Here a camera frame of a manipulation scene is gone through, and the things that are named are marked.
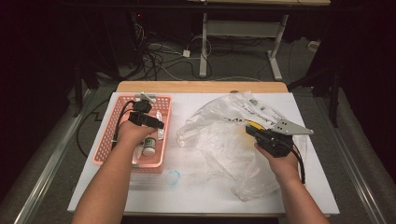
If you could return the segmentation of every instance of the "small bottle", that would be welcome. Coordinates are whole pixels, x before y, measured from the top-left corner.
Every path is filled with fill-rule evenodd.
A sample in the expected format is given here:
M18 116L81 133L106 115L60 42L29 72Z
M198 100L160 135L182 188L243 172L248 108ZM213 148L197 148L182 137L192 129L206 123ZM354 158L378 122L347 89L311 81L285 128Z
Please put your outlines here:
M157 117L157 119L159 121L163 121L163 115L161 114L160 110L157 110L156 117ZM163 140L163 133L164 133L163 129L158 129L158 131L157 131L157 134L158 134L157 139L159 141Z
M154 156L155 155L155 138L147 137L145 138L145 145L143 147L143 155Z
M140 156L142 155L143 148L145 147L145 142L141 142L137 147L134 149L136 158L139 160Z

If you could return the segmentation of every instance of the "white tabletop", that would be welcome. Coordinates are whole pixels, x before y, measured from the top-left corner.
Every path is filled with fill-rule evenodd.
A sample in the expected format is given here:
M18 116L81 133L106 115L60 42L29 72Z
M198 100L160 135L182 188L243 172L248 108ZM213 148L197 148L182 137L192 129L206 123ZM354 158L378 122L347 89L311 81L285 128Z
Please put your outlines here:
M67 208L74 212L77 203L99 166L92 157L100 136L110 117L117 97L124 92L115 92L105 113L102 125L93 143L78 185ZM125 214L150 214L174 216L254 216L279 217L285 210L280 190L246 203L241 202L218 179L208 180L206 161L193 148L180 147L176 132L200 107L226 93L160 93L172 96L172 115L168 129L163 173L132 173ZM304 122L291 93L254 93L254 97L281 112L287 119L304 126ZM308 137L305 159L306 187L325 215L339 214L327 178L318 160L318 155Z

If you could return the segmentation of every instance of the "plastic basket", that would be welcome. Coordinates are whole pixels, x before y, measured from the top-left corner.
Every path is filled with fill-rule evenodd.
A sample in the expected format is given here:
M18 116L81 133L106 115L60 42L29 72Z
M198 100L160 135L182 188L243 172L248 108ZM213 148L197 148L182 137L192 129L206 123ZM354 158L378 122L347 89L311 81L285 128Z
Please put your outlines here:
M133 169L132 172L136 173L156 173L159 174L163 171L163 158L165 153L165 146L166 146L166 136L168 133L168 126L169 126L169 119L171 117L171 104L172 98L171 96L167 95L150 95L147 94L150 99L154 102L152 105L151 111L148 113L152 117L156 117L157 111L160 111L163 117L164 123L164 134L163 140L158 140L157 133L152 133L150 137L154 137L156 139L155 144L155 155L154 156L144 156L142 155L140 159L137 161L137 164L132 164ZM120 112L123 106L128 101L139 101L140 94L135 93L125 93L120 95L114 104L112 109L112 113L110 118L107 120L106 129L103 132L102 137L100 138L100 143L95 150L93 155L93 163L102 165L103 162L106 160L107 155L111 151L112 140L114 136L114 132L116 130L117 120L119 118ZM132 109L132 104L129 104L125 110ZM121 122L127 120L129 118L129 113L125 113L122 116Z

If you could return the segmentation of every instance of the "wooden table edge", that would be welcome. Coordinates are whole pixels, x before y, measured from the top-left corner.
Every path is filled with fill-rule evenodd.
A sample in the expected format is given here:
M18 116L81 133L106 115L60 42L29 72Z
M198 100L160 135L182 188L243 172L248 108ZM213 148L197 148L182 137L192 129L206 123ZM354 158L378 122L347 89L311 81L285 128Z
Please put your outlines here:
M220 93L251 91L252 93L289 92L283 82L219 82L219 81L122 81L117 92L201 92Z

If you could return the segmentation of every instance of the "clear plastic bag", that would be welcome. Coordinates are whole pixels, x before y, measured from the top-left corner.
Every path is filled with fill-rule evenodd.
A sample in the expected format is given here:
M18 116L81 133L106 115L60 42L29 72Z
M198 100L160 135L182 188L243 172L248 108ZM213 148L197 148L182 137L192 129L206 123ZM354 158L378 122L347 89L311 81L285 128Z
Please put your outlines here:
M201 107L177 131L181 147L196 147L205 156L208 178L222 177L241 201L260 198L279 188L268 160L253 146L246 120L272 128L286 119L250 92L231 93ZM306 138L293 136L303 155Z

